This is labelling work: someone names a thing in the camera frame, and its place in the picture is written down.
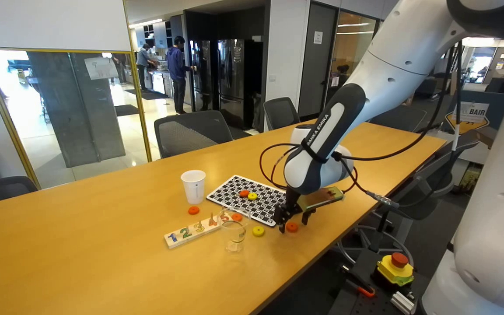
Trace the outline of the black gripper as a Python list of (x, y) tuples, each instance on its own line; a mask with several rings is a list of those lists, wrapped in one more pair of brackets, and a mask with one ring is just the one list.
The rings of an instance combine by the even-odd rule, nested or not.
[(295, 215), (295, 213), (300, 213), (300, 224), (302, 226), (307, 226), (309, 222), (309, 217), (314, 213), (314, 212), (302, 212), (297, 205), (297, 199), (300, 198), (299, 192), (295, 192), (293, 189), (286, 187), (285, 189), (285, 201), (283, 203), (278, 203), (274, 206), (274, 213), (272, 213), (272, 220), (276, 222), (276, 227), (281, 234), (285, 234), (285, 224), (286, 220)]

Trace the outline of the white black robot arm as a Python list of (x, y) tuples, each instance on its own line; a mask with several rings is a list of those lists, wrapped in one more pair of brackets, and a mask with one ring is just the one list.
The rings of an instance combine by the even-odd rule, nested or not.
[(439, 56), (465, 35), (504, 38), (504, 0), (398, 0), (351, 75), (285, 161), (285, 203), (272, 220), (285, 229), (297, 198), (348, 175), (337, 145), (360, 122), (400, 105), (426, 79)]

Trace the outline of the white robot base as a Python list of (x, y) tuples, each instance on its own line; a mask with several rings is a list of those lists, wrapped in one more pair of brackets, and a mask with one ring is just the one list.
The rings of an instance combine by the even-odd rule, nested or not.
[(504, 119), (421, 308), (426, 315), (504, 315)]

